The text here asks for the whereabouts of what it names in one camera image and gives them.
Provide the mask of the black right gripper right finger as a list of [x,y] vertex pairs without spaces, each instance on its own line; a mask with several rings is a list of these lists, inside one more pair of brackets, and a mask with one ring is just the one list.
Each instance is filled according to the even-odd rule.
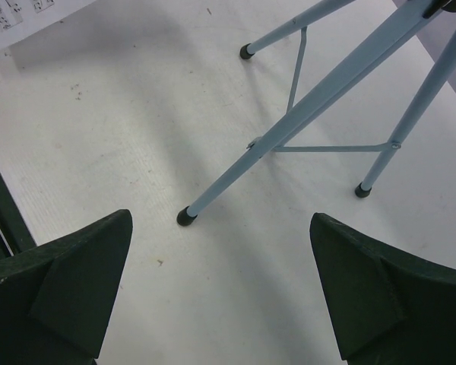
[[323,213],[309,236],[343,361],[456,364],[456,269]]

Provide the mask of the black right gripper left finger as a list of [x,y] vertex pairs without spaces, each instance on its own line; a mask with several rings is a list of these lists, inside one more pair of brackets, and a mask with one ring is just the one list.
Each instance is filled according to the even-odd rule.
[[0,364],[95,364],[132,233],[120,209],[0,259]]

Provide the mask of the sheet music booklet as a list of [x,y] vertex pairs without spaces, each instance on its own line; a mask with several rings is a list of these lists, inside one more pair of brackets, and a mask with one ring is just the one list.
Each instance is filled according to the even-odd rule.
[[91,3],[89,0],[0,0],[0,51]]

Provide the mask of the light blue music stand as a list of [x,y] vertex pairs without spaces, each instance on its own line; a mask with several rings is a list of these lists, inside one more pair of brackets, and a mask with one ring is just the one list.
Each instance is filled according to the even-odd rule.
[[178,213],[176,218],[178,225],[182,227],[191,225],[201,211],[270,151],[278,153],[376,152],[378,158],[354,191],[358,198],[366,198],[370,195],[372,187],[382,171],[401,148],[413,127],[456,69],[456,31],[435,61],[434,66],[385,143],[289,147],[287,142],[298,135],[307,125],[336,103],[442,12],[456,13],[456,1],[405,2],[299,102],[296,102],[294,98],[306,49],[308,26],[342,9],[347,4],[346,1],[321,1],[262,38],[253,43],[248,43],[240,49],[240,58],[249,60],[258,51],[278,40],[296,31],[301,33],[287,110],[284,116],[264,135],[254,139],[248,145],[246,152],[205,192]]

